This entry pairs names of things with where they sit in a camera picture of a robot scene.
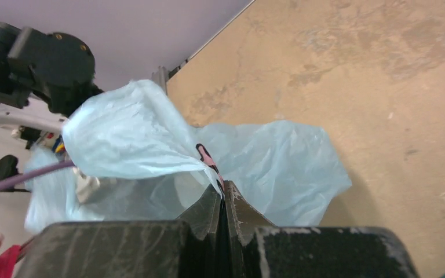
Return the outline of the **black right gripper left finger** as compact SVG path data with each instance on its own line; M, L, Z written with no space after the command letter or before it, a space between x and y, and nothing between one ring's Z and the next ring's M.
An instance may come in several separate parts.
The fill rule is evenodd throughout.
M214 277L220 204L210 187L174 220L50 225L17 277Z

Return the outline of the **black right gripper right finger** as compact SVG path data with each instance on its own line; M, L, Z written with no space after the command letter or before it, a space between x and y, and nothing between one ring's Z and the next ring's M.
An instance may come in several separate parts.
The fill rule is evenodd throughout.
M225 185L229 277L418 277L400 239L374 226L278 227Z

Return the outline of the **light blue plastic bag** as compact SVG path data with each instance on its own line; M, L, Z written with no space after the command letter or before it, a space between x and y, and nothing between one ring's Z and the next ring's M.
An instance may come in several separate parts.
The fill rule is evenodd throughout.
M24 226L172 220L223 178L278 226L313 226L352 183L327 133L286 120L190 126L149 80L88 99L62 129L74 167L28 180Z

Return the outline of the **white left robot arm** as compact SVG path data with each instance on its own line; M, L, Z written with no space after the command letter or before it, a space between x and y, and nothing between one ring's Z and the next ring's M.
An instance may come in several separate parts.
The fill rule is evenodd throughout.
M0 124L58 133L88 98L95 59L86 43L0 22Z

